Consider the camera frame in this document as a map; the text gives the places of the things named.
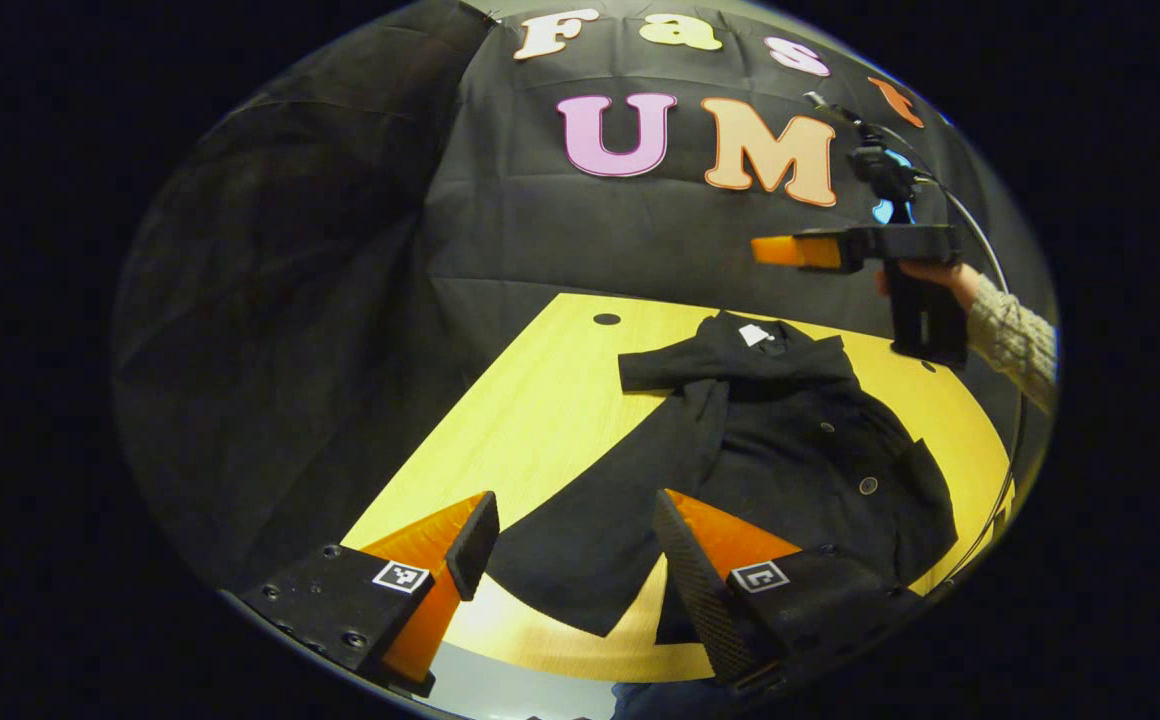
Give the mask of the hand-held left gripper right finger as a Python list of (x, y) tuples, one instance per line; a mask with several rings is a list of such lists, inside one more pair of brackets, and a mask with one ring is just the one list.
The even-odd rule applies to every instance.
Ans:
[(838, 548), (804, 550), (662, 489), (653, 528), (715, 678), (790, 692), (871, 650), (923, 598)]

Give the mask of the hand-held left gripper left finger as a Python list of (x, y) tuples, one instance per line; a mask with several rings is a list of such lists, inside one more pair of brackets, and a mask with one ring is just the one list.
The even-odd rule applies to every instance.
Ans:
[(362, 547), (321, 544), (238, 598), (334, 666), (426, 697), (449, 624), (474, 598), (499, 532), (496, 495), (476, 493)]

